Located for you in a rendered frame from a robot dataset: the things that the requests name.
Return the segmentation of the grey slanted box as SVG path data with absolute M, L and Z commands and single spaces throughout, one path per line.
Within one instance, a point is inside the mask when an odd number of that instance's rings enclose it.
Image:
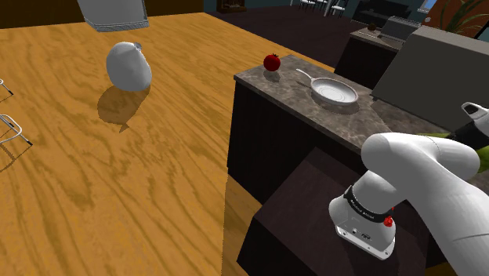
M 466 102 L 489 109 L 489 42 L 422 26 L 372 96 L 448 131 L 470 122 Z

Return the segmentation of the grey refrigerator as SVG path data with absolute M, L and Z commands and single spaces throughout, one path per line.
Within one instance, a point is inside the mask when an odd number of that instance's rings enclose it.
M 85 19 L 98 32 L 149 27 L 144 0 L 77 0 Z

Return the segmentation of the white frying pan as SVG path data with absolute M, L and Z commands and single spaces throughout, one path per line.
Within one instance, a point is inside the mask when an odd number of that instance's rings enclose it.
M 301 69 L 296 70 L 310 79 L 313 93 L 324 102 L 346 106 L 356 103 L 359 98 L 357 91 L 344 82 L 326 77 L 313 78 Z

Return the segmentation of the white dining chairs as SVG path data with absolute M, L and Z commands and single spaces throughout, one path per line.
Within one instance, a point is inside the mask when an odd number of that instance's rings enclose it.
M 349 0 L 299 0 L 299 8 L 304 8 L 305 10 L 309 7 L 312 10 L 318 8 L 324 11 L 324 16 L 337 14 L 338 18 L 341 18 L 348 3 Z

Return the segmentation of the red tomato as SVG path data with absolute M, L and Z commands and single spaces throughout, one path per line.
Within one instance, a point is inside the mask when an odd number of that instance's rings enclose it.
M 277 54 L 269 54 L 263 60 L 263 66 L 268 71 L 277 71 L 281 65 L 281 60 Z

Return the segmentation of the dark side counter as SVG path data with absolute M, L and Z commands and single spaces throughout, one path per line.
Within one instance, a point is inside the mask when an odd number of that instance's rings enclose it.
M 350 34 L 334 73 L 373 89 L 402 46 L 403 42 L 364 27 Z

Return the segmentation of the grey egg-shaped bin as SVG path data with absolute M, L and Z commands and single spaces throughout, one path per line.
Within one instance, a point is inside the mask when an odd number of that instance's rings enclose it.
M 106 68 L 112 84 L 121 90 L 145 90 L 152 81 L 150 65 L 137 42 L 115 44 L 107 55 Z

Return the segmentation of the green potted plant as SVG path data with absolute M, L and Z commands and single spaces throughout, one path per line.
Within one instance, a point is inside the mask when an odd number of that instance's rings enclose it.
M 461 5 L 455 10 L 447 24 L 444 15 L 451 0 L 448 0 L 440 14 L 440 29 L 452 33 L 462 33 L 472 20 L 489 16 L 489 0 L 459 0 Z

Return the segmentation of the dark kitchen counter cabinet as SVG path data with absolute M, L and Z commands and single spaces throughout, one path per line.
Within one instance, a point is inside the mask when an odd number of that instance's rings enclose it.
M 354 88 L 356 103 L 335 106 L 312 95 L 310 79 L 326 77 Z M 228 173 L 264 203 L 302 160 L 318 148 L 331 156 L 346 186 L 364 174 L 363 142 L 374 133 L 443 133 L 444 129 L 381 100 L 371 90 L 297 56 L 276 72 L 257 66 L 234 75 Z

